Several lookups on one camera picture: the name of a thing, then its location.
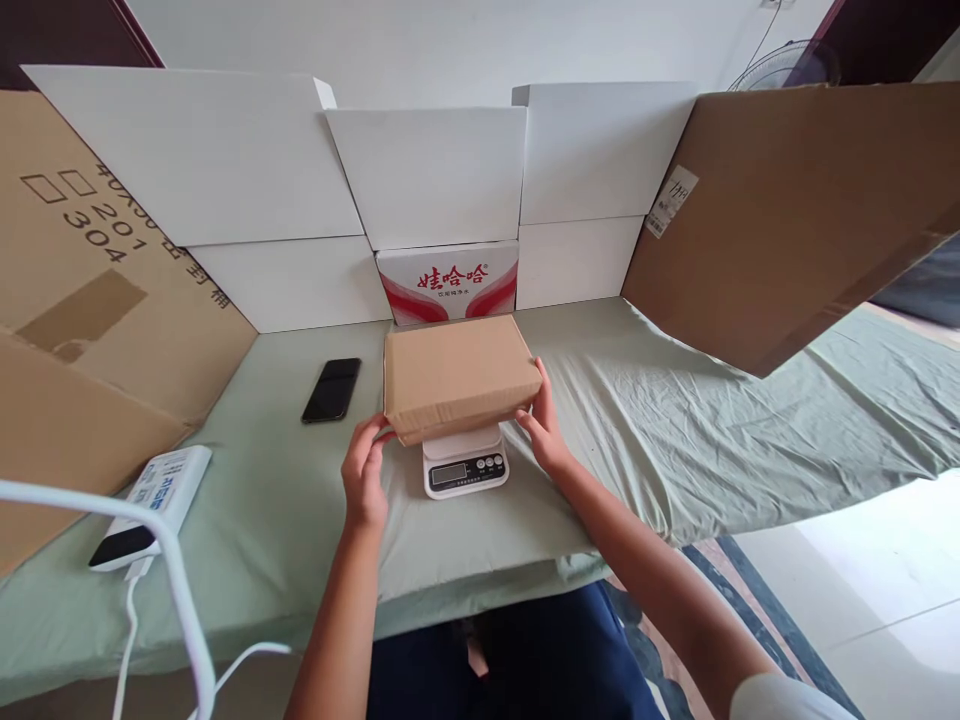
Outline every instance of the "electric fan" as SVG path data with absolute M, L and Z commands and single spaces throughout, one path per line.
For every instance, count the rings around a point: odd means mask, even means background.
M 730 90 L 773 90 L 840 82 L 837 54 L 818 40 L 790 41 L 743 71 Z

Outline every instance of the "white sleeve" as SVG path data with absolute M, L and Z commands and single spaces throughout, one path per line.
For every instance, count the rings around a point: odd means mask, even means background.
M 782 675 L 754 675 L 733 694 L 730 720 L 854 720 L 816 688 Z

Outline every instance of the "red logo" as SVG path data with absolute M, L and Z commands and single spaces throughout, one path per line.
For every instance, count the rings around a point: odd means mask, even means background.
M 450 285 L 451 287 L 457 287 L 460 285 L 461 280 L 470 280 L 474 283 L 482 283 L 483 279 L 489 275 L 489 273 L 484 270 L 487 267 L 483 263 L 477 263 L 475 270 L 471 270 L 466 275 L 457 270 L 457 266 L 454 265 L 450 268 L 450 272 L 445 275 L 441 275 L 436 267 L 433 268 L 433 272 L 424 273 L 423 276 L 417 281 L 417 287 L 429 288 L 430 290 L 442 290 L 444 284 Z

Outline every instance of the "person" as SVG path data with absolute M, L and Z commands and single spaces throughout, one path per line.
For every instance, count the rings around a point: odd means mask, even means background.
M 550 378 L 516 419 L 537 462 L 604 560 L 686 666 L 717 720 L 849 719 L 833 700 L 782 675 L 725 601 L 567 448 Z M 451 623 L 373 642 L 387 520 L 382 414 L 357 425 L 341 473 L 347 511 L 285 720 L 335 718 L 662 718 L 600 583 L 475 618 L 489 667 L 481 680 Z

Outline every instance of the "white power bank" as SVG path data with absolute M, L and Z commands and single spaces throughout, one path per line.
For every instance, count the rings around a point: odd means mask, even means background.
M 203 445 L 157 455 L 140 473 L 127 502 L 159 512 L 178 533 L 193 503 L 211 452 Z M 90 569 L 108 572 L 126 567 L 140 558 L 160 554 L 153 533 L 132 520 L 115 519 L 90 558 Z

